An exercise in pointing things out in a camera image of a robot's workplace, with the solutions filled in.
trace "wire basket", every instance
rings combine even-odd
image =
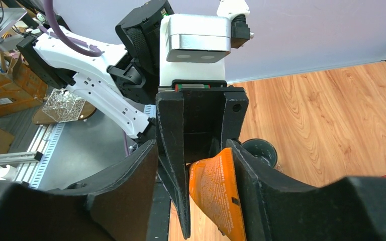
[[[71,122],[79,119],[85,100],[64,89],[54,89],[42,111],[56,122]]]

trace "wooden board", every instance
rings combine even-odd
[[[386,174],[386,62],[236,86],[250,101],[241,141],[270,141],[288,176],[323,186]],[[190,203],[190,241],[228,240]],[[169,240],[184,240],[175,208],[170,215]]]
[[[85,102],[85,105],[83,106],[82,112],[79,115],[79,120],[82,119],[87,119],[89,118],[92,114],[95,113],[97,109],[90,104],[89,102]],[[32,122],[35,125],[50,125],[50,124],[55,124],[57,123],[53,118],[49,117],[49,115],[45,114],[42,111],[42,108],[40,108],[35,115],[32,118]]]

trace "black cup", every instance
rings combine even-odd
[[[276,166],[277,152],[270,142],[256,138],[245,141],[241,146],[267,165],[273,168]]]

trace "orange packet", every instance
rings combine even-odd
[[[231,241],[246,240],[231,148],[191,164],[189,192],[196,205]]]

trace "white wall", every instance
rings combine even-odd
[[[218,0],[169,0],[216,15]],[[146,0],[54,0],[75,33],[120,43],[114,27]],[[255,38],[226,58],[228,80],[259,79],[386,58],[386,0],[247,0]]]

